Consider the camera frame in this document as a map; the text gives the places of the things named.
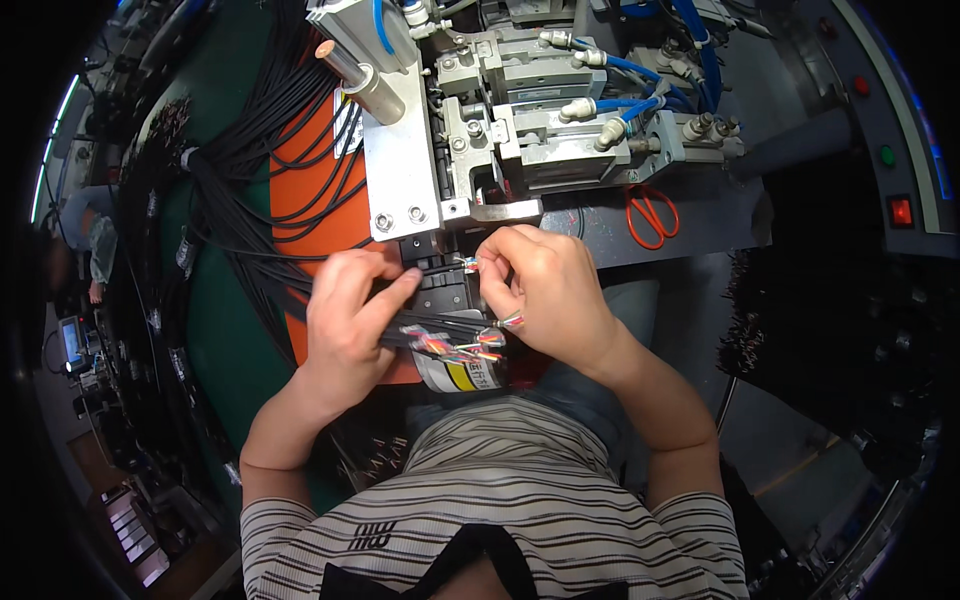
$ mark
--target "black fabric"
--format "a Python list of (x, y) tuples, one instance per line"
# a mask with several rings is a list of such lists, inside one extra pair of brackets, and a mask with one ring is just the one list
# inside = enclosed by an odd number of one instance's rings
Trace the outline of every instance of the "black fabric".
[[(336, 564), (324, 568), (324, 586), (320, 600), (427, 600), (465, 566), (481, 558), (490, 557), (500, 583), (514, 600), (536, 600), (530, 567), (510, 534), (499, 525), (471, 523), (464, 525), (446, 545), (440, 556), (430, 565), (423, 578), (412, 588), (398, 592), (364, 575), (351, 573)], [(625, 600), (626, 582), (606, 584), (571, 598), (579, 600)]]

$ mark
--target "wrist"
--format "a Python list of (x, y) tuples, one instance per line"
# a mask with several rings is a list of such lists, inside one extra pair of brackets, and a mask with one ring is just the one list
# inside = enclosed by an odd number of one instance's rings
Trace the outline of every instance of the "wrist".
[(616, 392), (624, 382), (636, 380), (647, 351), (627, 326), (616, 320), (616, 332), (605, 351), (595, 354), (586, 366), (577, 371)]
[(333, 394), (330, 386), (319, 385), (310, 371), (304, 367), (298, 367), (294, 375), (283, 386), (278, 396), (283, 396), (283, 404), (297, 419), (311, 428), (316, 428), (317, 433), (326, 427), (329, 423), (344, 414), (346, 409), (339, 408), (339, 403), (335, 398), (329, 397)]

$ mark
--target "red scissors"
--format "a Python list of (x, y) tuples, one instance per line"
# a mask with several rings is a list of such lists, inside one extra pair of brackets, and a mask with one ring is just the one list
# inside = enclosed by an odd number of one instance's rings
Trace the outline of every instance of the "red scissors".
[[(643, 200), (644, 204), (646, 204), (646, 207), (644, 207), (643, 204), (641, 204), (640, 201), (637, 198), (634, 198), (634, 195), (631, 194), (631, 191), (635, 187), (639, 188), (640, 198)], [(630, 230), (630, 234), (634, 236), (634, 240), (636, 240), (640, 246), (646, 248), (647, 250), (657, 250), (663, 245), (663, 241), (666, 238), (677, 235), (677, 231), (680, 230), (680, 217), (677, 215), (677, 207), (670, 202), (669, 198), (661, 194), (661, 192), (656, 190), (654, 187), (646, 185), (645, 183), (631, 185), (627, 187), (624, 192), (627, 196), (627, 228)], [(667, 231), (663, 226), (663, 221), (660, 220), (660, 216), (657, 214), (657, 211), (654, 210), (654, 206), (650, 202), (651, 196), (658, 200), (663, 200), (666, 205), (669, 206), (671, 212), (673, 212), (674, 225), (672, 231)], [(640, 239), (640, 236), (636, 234), (636, 231), (634, 230), (633, 211), (631, 208), (636, 208), (639, 210), (640, 214), (646, 218), (647, 223), (650, 224), (650, 227), (652, 227), (657, 233), (657, 236), (660, 237), (660, 240), (656, 244), (644, 242), (642, 239)]]

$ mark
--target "red button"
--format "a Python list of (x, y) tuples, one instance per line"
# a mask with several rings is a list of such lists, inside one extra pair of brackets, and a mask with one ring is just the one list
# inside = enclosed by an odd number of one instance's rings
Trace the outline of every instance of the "red button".
[(913, 225), (913, 215), (910, 214), (910, 201), (905, 198), (890, 201), (890, 215), (894, 225), (910, 227)]
[(853, 78), (853, 89), (861, 96), (866, 97), (870, 95), (870, 84), (859, 75)]

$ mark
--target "display screen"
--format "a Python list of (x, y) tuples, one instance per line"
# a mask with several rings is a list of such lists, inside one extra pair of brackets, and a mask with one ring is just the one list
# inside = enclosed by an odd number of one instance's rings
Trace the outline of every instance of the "display screen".
[(66, 360), (69, 363), (80, 360), (80, 339), (77, 336), (77, 327), (70, 323), (65, 324), (63, 330), (63, 349), (66, 351)]

